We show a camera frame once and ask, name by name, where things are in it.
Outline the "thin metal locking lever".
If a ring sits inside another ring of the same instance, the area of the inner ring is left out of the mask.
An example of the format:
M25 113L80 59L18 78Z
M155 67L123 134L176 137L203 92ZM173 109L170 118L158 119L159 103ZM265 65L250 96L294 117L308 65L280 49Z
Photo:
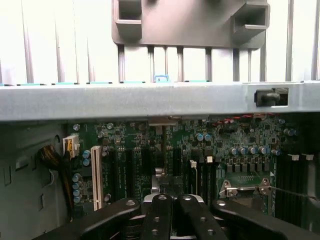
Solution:
M314 201L320 202L320 198L317 198L317 197L315 197L315 196L313 196L313 195L307 195L307 194L303 194L303 193L297 193L297 192L293 192L293 191L281 189L281 188L274 187L274 186L269 186L268 188L269 188L270 190L280 191L280 192L283 192L283 193L295 195L295 196L298 196L298 197L308 198L308 199L312 199L312 200L314 200Z

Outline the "grey parts rack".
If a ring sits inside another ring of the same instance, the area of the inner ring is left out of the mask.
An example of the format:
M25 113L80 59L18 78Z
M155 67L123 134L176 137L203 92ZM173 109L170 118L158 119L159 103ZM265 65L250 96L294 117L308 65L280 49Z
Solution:
M267 0L112 0L111 35L118 45L259 49Z

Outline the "green motherboard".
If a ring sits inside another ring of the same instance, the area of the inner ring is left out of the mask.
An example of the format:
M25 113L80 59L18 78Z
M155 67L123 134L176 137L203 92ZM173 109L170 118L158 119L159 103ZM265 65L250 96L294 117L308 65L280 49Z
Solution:
M232 185L257 184L269 179L270 186L295 193L307 192L308 165L314 155L305 147L296 115L246 113L207 118L212 135L205 154L210 163L210 199L219 200L224 180ZM138 125L146 121L76 123L68 127L65 139L78 142L78 153L71 154L75 218L94 211L91 148L101 147L103 207L122 198L142 201L151 194L150 178L142 170L142 135ZM310 198L272 190L271 216L299 227L308 223Z

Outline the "open grey PC case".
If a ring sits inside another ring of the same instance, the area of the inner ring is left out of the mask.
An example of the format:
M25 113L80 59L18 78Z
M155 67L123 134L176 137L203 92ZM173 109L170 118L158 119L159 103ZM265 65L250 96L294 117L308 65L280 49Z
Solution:
M306 190L320 199L320 81L215 84L89 83L0 86L0 240L33 240L76 219L74 124L207 119L243 114L294 115L314 160ZM172 204L170 240L178 236ZM320 235L320 201L309 199L307 225Z

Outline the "white expansion slot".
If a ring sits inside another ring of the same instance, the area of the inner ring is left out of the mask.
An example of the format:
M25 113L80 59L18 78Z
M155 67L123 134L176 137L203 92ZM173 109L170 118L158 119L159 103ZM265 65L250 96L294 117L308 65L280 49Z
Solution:
M92 190L94 211L103 208L103 173L101 147L96 145L91 149L91 170L92 170Z

